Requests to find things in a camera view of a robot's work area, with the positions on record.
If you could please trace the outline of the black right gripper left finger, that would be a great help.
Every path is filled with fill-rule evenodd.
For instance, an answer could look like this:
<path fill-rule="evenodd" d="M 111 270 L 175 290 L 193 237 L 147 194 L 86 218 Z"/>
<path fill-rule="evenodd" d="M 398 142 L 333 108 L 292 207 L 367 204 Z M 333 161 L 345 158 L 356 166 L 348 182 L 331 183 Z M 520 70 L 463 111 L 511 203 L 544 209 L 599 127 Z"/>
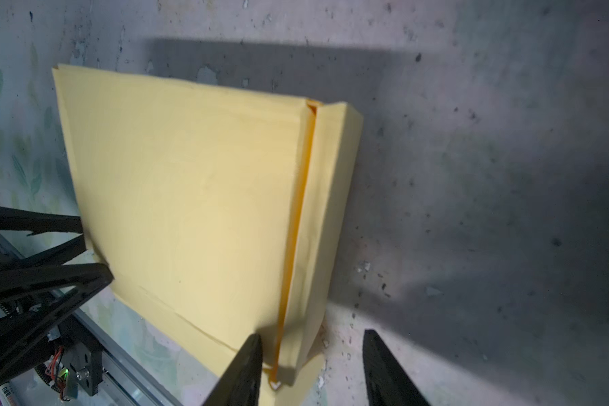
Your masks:
<path fill-rule="evenodd" d="M 248 336 L 203 406 L 257 406 L 263 368 L 262 337 Z"/>

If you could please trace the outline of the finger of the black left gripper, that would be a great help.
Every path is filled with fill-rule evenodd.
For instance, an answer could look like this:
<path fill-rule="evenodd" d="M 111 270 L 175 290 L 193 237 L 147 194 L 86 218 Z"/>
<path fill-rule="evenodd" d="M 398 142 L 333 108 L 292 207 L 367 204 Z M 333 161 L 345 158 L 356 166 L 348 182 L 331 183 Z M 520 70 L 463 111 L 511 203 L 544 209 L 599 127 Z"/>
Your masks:
<path fill-rule="evenodd" d="M 81 219 L 0 206 L 0 231 L 27 232 L 29 236 L 44 233 L 76 233 L 78 237 L 61 245 L 22 259 L 14 259 L 1 269 L 62 266 L 86 251 Z"/>
<path fill-rule="evenodd" d="M 99 263 L 0 271 L 0 304 L 70 288 L 37 311 L 0 318 L 0 385 L 44 362 L 48 332 L 111 282 L 108 266 Z"/>

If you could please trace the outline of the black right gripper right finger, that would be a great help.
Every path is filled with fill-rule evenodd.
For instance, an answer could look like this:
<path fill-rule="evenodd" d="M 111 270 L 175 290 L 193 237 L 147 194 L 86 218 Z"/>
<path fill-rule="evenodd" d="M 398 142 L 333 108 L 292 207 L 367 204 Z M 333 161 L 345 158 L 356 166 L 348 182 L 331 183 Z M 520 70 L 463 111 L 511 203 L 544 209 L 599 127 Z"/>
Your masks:
<path fill-rule="evenodd" d="M 376 330 L 365 330 L 362 357 L 370 406 L 430 406 Z"/>

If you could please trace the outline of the yellow paper box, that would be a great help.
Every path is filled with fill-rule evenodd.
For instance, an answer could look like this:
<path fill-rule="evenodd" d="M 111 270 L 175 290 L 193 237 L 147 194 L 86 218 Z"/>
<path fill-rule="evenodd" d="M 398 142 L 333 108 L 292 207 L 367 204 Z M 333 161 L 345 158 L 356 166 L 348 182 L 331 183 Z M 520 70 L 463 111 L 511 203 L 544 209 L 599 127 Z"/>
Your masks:
<path fill-rule="evenodd" d="M 262 337 L 262 405 L 300 405 L 363 127 L 349 103 L 60 64 L 86 245 L 112 291 L 217 376 Z"/>

